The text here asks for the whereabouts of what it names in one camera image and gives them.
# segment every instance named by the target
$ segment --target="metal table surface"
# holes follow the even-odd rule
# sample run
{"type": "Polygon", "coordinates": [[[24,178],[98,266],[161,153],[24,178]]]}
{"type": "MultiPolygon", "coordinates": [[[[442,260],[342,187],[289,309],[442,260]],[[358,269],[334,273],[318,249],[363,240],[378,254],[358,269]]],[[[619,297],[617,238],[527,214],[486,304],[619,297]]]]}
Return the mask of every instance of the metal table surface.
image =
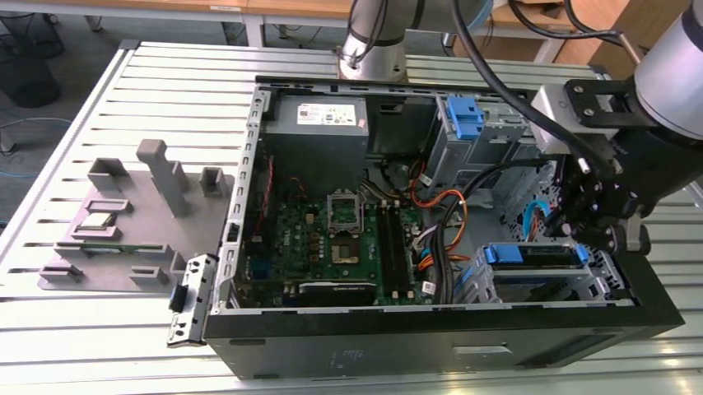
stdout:
{"type": "MultiPolygon", "coordinates": [[[[410,56],[407,65],[413,82],[483,85],[465,59],[410,56]]],[[[494,66],[523,88],[594,77],[585,67],[494,66]]],[[[42,290],[36,271],[91,186],[91,162],[119,157],[146,170],[135,150],[159,138],[186,171],[235,174],[258,74],[335,77],[334,56],[158,43],[118,52],[0,238],[0,393],[703,393],[703,211],[685,191],[647,223],[650,260],[687,325],[562,369],[241,382],[209,347],[166,348],[165,296],[42,290]]]]}

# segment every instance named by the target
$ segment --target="black trash bin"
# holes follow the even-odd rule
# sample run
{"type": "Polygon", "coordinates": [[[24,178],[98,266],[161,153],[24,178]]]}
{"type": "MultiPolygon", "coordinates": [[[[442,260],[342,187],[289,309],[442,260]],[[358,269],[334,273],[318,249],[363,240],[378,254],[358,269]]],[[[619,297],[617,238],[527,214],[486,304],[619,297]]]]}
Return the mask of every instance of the black trash bin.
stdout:
{"type": "Polygon", "coordinates": [[[0,91],[28,109],[52,103],[62,92],[47,62],[12,35],[0,35],[0,91]]]}
{"type": "Polygon", "coordinates": [[[56,16],[27,12],[0,12],[0,21],[10,34],[44,59],[64,52],[64,43],[54,27],[56,16]]]}

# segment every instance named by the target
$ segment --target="ram slot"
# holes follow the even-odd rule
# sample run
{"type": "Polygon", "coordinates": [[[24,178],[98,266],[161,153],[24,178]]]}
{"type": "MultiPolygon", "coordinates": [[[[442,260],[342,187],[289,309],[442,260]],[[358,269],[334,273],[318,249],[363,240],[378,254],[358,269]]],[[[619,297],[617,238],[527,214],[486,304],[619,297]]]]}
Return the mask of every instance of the ram slot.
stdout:
{"type": "Polygon", "coordinates": [[[383,291],[386,296],[398,298],[410,290],[403,226],[398,208],[377,209],[379,249],[383,270],[383,291]]]}
{"type": "Polygon", "coordinates": [[[405,296],[410,291],[410,273],[407,269],[406,238],[403,235],[401,209],[397,207],[389,210],[389,227],[394,255],[395,290],[405,296]]]}
{"type": "Polygon", "coordinates": [[[377,225],[378,225],[378,248],[382,258],[382,274],[383,274],[383,293],[391,296],[395,290],[395,271],[394,271],[394,255],[393,243],[389,227],[389,208],[378,206],[377,208],[377,225]]]}

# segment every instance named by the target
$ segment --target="green motherboard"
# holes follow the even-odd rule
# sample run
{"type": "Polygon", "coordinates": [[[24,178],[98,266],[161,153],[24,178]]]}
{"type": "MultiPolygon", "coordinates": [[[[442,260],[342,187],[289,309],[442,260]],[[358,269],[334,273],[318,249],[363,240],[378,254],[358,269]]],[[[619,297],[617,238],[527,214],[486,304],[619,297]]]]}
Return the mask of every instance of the green motherboard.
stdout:
{"type": "MultiPolygon", "coordinates": [[[[411,272],[410,255],[405,253],[410,292],[390,293],[383,289],[383,254],[379,246],[377,204],[363,207],[362,232],[353,235],[327,232],[327,202],[290,202],[278,208],[274,232],[274,253],[251,255],[247,262],[249,282],[243,285],[247,299],[261,308],[295,305],[295,289],[303,283],[371,283],[377,285],[378,305],[425,304],[419,284],[411,272]]],[[[355,205],[341,202],[334,206],[333,220],[354,222],[355,205]]],[[[403,243],[410,244],[421,229],[421,212],[414,208],[398,210],[403,243]]]]}

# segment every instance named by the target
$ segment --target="label sticker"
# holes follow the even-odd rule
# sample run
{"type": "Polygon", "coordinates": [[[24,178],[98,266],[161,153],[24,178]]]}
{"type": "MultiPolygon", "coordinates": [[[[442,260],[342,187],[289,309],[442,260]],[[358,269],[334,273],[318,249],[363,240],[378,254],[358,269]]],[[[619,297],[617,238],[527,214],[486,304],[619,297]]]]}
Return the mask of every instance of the label sticker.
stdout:
{"type": "Polygon", "coordinates": [[[430,281],[423,281],[422,282],[422,293],[423,294],[429,294],[429,295],[435,295],[435,290],[437,290],[438,286],[435,286],[435,284],[430,281]]]}
{"type": "Polygon", "coordinates": [[[214,11],[233,11],[233,12],[242,11],[242,8],[239,7],[227,7],[227,6],[210,6],[210,9],[214,11]]]}
{"type": "Polygon", "coordinates": [[[298,106],[299,125],[357,126],[354,105],[318,105],[303,103],[298,106]]]}

